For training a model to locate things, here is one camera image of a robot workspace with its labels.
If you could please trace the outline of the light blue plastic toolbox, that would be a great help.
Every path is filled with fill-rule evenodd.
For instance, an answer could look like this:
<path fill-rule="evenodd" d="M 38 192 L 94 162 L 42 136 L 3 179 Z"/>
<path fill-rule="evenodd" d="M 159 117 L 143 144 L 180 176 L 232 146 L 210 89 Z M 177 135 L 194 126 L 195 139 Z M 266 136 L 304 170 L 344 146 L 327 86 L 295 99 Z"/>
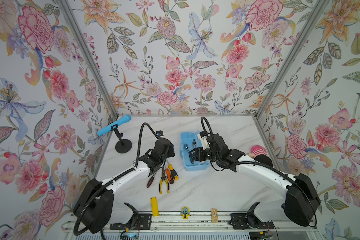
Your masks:
<path fill-rule="evenodd" d="M 181 155 L 187 172 L 203 171 L 210 166 L 209 145 L 200 135 L 201 132 L 181 133 Z"/>

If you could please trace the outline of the dark red handled pliers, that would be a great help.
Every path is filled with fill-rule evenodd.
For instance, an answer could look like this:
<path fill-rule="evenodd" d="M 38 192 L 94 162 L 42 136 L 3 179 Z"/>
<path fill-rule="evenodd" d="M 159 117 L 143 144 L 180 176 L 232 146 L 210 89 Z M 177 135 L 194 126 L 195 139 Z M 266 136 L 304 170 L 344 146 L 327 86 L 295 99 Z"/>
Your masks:
<path fill-rule="evenodd" d="M 153 181 L 154 181 L 154 179 L 155 179 L 155 176 L 156 176 L 156 173 L 154 173 L 154 174 L 150 177 L 150 179 L 149 179 L 149 181 L 148 181 L 148 183 L 147 183 L 147 188 L 149 188 L 149 187 L 153 184 Z"/>

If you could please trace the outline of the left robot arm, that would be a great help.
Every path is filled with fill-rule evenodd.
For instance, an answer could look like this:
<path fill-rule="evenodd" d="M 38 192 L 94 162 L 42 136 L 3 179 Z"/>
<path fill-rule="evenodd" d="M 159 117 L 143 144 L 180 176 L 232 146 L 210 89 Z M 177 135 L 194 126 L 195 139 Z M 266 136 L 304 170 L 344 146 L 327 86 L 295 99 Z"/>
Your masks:
<path fill-rule="evenodd" d="M 133 228 L 139 212 L 129 203 L 118 203 L 115 197 L 154 175 L 168 158 L 174 156 L 174 145 L 168 139 L 159 138 L 148 154 L 138 158 L 136 167 L 107 180 L 90 180 L 74 207 L 74 215 L 77 217 L 74 235 L 79 236 L 86 231 L 95 234 L 108 224 L 122 224 L 127 229 Z"/>

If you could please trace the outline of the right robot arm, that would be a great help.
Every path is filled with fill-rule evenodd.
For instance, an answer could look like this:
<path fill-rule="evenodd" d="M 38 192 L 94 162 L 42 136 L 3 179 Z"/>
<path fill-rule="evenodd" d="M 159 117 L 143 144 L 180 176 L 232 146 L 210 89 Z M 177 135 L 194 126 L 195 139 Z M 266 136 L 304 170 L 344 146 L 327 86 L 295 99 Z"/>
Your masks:
<path fill-rule="evenodd" d="M 206 136 L 198 134 L 201 146 L 192 142 L 193 149 L 184 144 L 191 164 L 209 161 L 216 163 L 222 170 L 231 170 L 262 183 L 281 196 L 280 200 L 268 203 L 256 202 L 246 212 L 247 224 L 258 228 L 261 223 L 276 220 L 290 220 L 308 227 L 315 220 L 321 201 L 311 179 L 305 174 L 288 175 L 273 167 L 265 155 L 254 158 L 237 149 L 229 149 L 219 134 Z"/>

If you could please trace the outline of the black microphone stand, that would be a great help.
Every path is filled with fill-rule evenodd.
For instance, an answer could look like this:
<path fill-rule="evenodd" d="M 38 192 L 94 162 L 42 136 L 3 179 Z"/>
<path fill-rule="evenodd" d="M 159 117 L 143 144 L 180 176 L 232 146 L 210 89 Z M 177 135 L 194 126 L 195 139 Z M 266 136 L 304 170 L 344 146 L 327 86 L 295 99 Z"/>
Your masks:
<path fill-rule="evenodd" d="M 113 131 L 119 140 L 115 145 L 116 152 L 119 154 L 125 154 L 125 153 L 129 152 L 133 146 L 132 142 L 128 139 L 123 139 L 124 134 L 120 133 L 118 127 L 116 129 L 114 129 Z"/>

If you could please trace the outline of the blue toy microphone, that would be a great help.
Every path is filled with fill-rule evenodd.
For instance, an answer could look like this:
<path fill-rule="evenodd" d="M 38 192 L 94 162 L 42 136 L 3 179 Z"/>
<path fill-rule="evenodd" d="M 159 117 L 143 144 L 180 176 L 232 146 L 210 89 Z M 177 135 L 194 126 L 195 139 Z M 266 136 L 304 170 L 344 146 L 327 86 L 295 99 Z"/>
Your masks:
<path fill-rule="evenodd" d="M 108 132 L 113 131 L 114 129 L 116 129 L 117 127 L 128 123 L 130 120 L 132 119 L 131 115 L 125 115 L 122 118 L 116 120 L 113 123 L 108 124 L 106 127 L 102 128 L 101 130 L 97 131 L 97 135 L 98 136 L 103 136 L 105 134 L 107 134 Z"/>

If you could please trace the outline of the pink striped sock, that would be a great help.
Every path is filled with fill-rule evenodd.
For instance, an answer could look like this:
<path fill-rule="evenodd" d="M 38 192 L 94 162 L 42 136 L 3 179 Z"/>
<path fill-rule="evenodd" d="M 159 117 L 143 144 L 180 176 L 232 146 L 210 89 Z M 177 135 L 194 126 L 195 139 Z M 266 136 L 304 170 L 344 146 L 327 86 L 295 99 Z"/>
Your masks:
<path fill-rule="evenodd" d="M 254 159 L 257 156 L 267 156 L 267 150 L 259 145 L 253 146 L 251 148 L 251 152 L 249 153 L 249 156 Z"/>

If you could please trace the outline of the tree sticker badge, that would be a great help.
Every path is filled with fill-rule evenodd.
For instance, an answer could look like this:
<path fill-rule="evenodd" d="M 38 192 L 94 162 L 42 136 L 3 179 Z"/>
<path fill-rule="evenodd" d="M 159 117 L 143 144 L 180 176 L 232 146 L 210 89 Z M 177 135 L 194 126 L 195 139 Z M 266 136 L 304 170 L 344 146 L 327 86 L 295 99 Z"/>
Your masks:
<path fill-rule="evenodd" d="M 181 216 L 183 219 L 188 219 L 191 215 L 190 209 L 188 207 L 182 207 L 181 209 Z"/>

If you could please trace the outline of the yellow rectangular block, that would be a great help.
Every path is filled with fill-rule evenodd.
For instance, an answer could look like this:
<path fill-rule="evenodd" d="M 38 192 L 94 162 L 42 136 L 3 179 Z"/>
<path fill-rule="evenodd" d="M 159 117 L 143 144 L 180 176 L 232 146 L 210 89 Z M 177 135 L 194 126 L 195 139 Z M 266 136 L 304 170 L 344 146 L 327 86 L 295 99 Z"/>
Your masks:
<path fill-rule="evenodd" d="M 152 207 L 153 217 L 158 217 L 160 213 L 159 213 L 158 201 L 156 197 L 151 198 L 151 207 Z"/>

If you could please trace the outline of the small wooden tag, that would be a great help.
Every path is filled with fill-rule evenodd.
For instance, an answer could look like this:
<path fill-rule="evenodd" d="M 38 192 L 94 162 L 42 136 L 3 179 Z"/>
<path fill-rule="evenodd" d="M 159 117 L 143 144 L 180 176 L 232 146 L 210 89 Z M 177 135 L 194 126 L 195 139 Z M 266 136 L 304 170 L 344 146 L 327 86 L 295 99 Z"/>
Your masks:
<path fill-rule="evenodd" d="M 212 223 L 218 223 L 219 222 L 218 210 L 217 209 L 211 209 L 211 218 L 212 218 Z"/>

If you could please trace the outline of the yellow handled pliers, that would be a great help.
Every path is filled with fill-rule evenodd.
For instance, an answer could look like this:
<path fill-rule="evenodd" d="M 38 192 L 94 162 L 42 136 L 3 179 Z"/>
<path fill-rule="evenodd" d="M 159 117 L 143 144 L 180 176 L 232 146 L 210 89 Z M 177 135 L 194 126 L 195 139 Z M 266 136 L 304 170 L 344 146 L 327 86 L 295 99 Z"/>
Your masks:
<path fill-rule="evenodd" d="M 169 193 L 170 192 L 170 184 L 167 179 L 166 170 L 164 168 L 162 168 L 162 171 L 161 171 L 161 180 L 160 180 L 160 184 L 159 184 L 160 195 L 164 192 L 163 187 L 162 187 L 163 185 L 166 186 L 166 189 L 164 191 Z"/>

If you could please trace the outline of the orange handled screwdriver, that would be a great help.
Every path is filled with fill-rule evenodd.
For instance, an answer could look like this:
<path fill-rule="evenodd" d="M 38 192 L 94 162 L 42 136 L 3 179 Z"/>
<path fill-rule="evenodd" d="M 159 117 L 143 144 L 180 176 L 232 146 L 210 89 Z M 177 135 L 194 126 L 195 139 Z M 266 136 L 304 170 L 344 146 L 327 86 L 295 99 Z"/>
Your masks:
<path fill-rule="evenodd" d="M 172 177 L 172 174 L 170 172 L 170 170 L 168 168 L 165 168 L 166 171 L 166 175 L 167 175 L 167 179 L 170 185 L 172 185 L 174 183 L 174 179 Z"/>

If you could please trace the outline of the aluminium front rail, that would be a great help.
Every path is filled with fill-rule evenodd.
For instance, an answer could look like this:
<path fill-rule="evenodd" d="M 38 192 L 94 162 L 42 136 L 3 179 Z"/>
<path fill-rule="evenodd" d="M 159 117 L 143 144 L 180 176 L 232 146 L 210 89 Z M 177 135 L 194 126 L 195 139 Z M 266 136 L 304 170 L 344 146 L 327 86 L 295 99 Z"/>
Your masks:
<path fill-rule="evenodd" d="M 183 219 L 180 212 L 160 212 L 158 217 L 152 217 L 150 230 L 131 230 L 132 232 L 164 233 L 164 232 L 233 232 L 233 231 L 267 231 L 267 230 L 234 230 L 228 224 L 230 214 L 235 212 L 218 211 L 219 222 L 212 223 L 211 211 L 191 212 L 188 219 Z M 290 220 L 271 221 L 269 229 L 272 233 L 286 232 L 313 232 L 311 227 L 301 227 Z"/>

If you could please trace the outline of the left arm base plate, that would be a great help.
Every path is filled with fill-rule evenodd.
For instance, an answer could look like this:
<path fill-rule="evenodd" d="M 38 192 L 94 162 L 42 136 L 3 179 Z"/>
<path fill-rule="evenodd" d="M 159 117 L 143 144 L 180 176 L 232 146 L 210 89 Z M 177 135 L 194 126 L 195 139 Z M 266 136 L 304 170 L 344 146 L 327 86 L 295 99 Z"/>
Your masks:
<path fill-rule="evenodd" d="M 108 224 L 110 230 L 150 230 L 152 217 L 151 213 L 140 213 L 129 203 L 116 204 Z"/>

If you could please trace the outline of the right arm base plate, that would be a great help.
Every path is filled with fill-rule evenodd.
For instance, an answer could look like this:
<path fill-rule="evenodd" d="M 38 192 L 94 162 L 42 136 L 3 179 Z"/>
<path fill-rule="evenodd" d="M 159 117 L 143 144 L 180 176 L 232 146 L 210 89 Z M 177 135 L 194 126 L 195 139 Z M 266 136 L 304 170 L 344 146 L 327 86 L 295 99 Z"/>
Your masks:
<path fill-rule="evenodd" d="M 274 227 L 270 226 L 271 221 L 261 222 L 255 216 L 255 208 L 260 204 L 260 202 L 255 202 L 248 211 L 246 212 L 235 212 L 231 213 L 231 220 L 228 221 L 228 224 L 231 225 L 234 230 L 268 230 L 273 229 Z"/>

